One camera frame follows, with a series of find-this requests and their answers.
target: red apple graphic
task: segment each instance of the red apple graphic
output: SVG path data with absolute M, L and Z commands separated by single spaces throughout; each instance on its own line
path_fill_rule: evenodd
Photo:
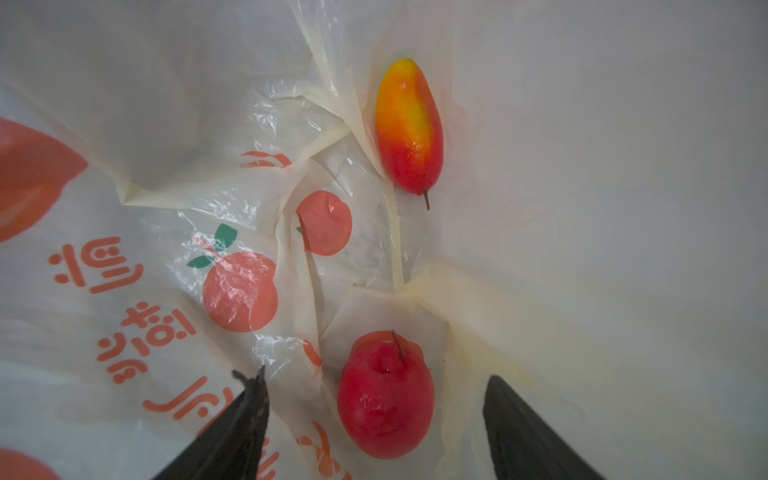
M 388 459 L 411 452 L 427 435 L 435 408 L 421 347 L 392 331 L 360 337 L 336 401 L 344 429 L 365 453 Z
M 193 258 L 187 265 L 204 268 L 215 263 L 203 283 L 203 304 L 210 318 L 230 332 L 255 332 L 265 327 L 277 312 L 277 289 L 273 282 L 275 263 L 252 252 L 222 257 L 237 238 L 237 230 L 221 224 L 214 245 L 195 238 L 208 254 Z

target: green leaf graphic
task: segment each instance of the green leaf graphic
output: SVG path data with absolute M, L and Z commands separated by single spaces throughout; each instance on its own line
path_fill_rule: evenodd
M 236 238 L 237 230 L 222 223 L 216 229 L 216 234 L 214 235 L 214 249 L 216 249 L 217 252 L 222 252 L 229 248 Z
M 209 266 L 213 261 L 213 257 L 209 257 L 208 255 L 201 255 L 190 260 L 187 266 L 191 266 L 192 268 L 205 268 L 206 266 Z

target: mango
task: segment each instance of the mango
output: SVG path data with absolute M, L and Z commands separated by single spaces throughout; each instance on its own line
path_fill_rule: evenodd
M 376 97 L 384 170 L 406 192 L 424 195 L 442 170 L 442 123 L 422 69 L 410 58 L 389 67 Z

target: fake mango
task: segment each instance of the fake mango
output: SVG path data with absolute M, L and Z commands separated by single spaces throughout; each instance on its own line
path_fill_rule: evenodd
M 410 58 L 389 67 L 376 98 L 384 170 L 398 187 L 424 195 L 442 170 L 442 123 L 422 69 Z

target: white plastic bag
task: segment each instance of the white plastic bag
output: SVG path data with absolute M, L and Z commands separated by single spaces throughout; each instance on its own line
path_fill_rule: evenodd
M 606 478 L 759 478 L 765 17 L 752 2 L 6 2 L 0 117 L 91 166 L 3 185 L 0 227 L 19 227 L 19 199 L 61 196 L 0 245 L 2 458 L 150 478 L 239 392 L 232 368 L 266 364 L 259 478 L 493 478 L 491 373 Z M 379 176 L 372 107 L 403 57 L 445 130 L 429 213 Z M 308 198 L 349 208 L 341 250 L 305 243 Z M 134 283 L 92 293 L 104 271 L 79 286 L 65 269 L 99 239 L 125 258 L 115 278 L 142 265 Z M 205 290 L 240 259 L 266 272 L 238 304 L 249 331 Z M 99 360 L 117 333 L 148 342 L 149 320 L 121 325 L 141 302 L 195 334 L 136 349 L 146 372 L 109 372 L 129 359 Z M 351 342 L 393 327 L 425 348 L 438 399 L 425 442 L 381 462 L 334 395 Z

